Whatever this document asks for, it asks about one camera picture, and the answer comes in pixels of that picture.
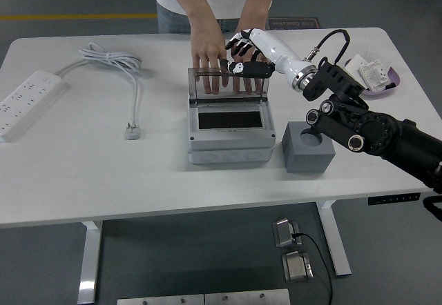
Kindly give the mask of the person's left hand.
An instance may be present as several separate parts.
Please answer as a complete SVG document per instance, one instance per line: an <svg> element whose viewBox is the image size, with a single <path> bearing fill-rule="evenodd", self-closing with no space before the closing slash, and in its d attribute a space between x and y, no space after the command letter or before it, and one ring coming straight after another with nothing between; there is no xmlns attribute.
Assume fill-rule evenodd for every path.
<svg viewBox="0 0 442 305"><path fill-rule="evenodd" d="M234 62L245 63L249 61L268 62L267 58L258 51L258 49L250 42L249 34L252 27L237 29L237 32L229 41L227 50L230 51ZM234 79L233 91L239 93L244 88L248 95L257 93L262 88L261 79Z"/></svg>

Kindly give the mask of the person's right hand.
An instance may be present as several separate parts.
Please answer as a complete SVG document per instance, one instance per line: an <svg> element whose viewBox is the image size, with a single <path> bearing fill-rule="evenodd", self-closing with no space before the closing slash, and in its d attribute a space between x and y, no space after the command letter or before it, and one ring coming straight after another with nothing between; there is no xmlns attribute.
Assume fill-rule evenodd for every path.
<svg viewBox="0 0 442 305"><path fill-rule="evenodd" d="M194 68L219 68L227 58L224 36L219 27L191 28L191 58Z"/></svg>

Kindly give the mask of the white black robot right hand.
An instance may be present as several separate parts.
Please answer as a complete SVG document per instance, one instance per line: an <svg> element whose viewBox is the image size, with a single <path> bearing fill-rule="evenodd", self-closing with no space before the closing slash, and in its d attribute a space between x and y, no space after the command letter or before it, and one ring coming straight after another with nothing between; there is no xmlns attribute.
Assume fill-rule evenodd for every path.
<svg viewBox="0 0 442 305"><path fill-rule="evenodd" d="M281 39L261 29L240 31L229 40L226 49L238 56L253 49L255 56L265 57L272 69L284 74L288 84L298 92L303 91L318 72L311 57L299 57Z"/></svg>

